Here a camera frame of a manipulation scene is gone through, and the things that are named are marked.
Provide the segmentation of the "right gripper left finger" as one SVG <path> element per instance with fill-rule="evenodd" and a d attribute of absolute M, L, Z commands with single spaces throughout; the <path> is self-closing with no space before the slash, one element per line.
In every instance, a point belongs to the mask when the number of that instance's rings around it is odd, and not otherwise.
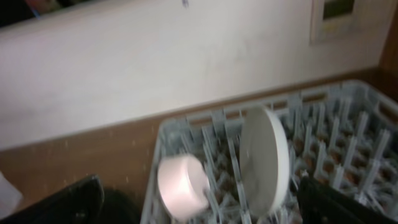
<path fill-rule="evenodd" d="M 89 175 L 61 191 L 1 220 L 1 224 L 94 223 L 104 202 L 97 175 Z"/>

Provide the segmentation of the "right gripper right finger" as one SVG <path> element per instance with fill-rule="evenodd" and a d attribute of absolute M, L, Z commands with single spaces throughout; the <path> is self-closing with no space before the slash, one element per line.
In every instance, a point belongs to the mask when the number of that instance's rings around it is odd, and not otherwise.
<path fill-rule="evenodd" d="M 397 224 L 312 177 L 301 179 L 297 201 L 303 224 Z"/>

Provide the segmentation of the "grey round plate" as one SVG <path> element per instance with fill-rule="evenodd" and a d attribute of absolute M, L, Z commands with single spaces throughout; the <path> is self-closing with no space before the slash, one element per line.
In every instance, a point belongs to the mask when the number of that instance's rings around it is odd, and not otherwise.
<path fill-rule="evenodd" d="M 251 214 L 262 217 L 282 206 L 290 181 L 289 146 L 278 116 L 265 107 L 246 114 L 239 168 Z"/>

